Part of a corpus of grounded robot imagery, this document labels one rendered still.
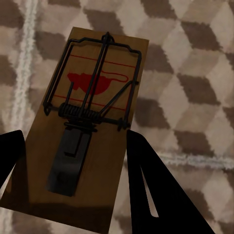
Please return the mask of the mousetrap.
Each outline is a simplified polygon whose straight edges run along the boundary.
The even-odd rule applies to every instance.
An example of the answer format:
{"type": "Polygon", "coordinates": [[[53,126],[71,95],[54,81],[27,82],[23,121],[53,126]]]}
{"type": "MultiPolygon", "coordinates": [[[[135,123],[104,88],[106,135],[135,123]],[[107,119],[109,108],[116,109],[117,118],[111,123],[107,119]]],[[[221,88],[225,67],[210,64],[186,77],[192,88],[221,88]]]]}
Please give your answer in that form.
{"type": "Polygon", "coordinates": [[[108,234],[148,44],[72,28],[0,207],[108,234]]]}

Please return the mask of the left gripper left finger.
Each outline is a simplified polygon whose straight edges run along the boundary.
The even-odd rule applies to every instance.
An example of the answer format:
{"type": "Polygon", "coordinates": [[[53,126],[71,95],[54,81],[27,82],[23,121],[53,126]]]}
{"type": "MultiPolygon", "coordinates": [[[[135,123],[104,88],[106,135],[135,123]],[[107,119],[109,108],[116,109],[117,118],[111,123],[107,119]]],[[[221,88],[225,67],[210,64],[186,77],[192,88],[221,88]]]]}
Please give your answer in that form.
{"type": "Polygon", "coordinates": [[[21,130],[0,135],[0,188],[19,159],[24,143],[21,130]]]}

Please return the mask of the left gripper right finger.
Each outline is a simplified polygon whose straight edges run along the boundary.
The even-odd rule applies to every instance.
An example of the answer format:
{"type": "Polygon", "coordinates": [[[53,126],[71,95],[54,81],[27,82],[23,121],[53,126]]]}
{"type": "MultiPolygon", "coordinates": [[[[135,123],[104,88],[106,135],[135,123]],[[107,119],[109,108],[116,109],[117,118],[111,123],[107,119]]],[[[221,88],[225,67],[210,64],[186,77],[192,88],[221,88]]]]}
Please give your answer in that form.
{"type": "Polygon", "coordinates": [[[126,136],[133,234],[215,234],[145,137],[126,136]],[[159,217],[150,213],[141,170],[159,217]]]}

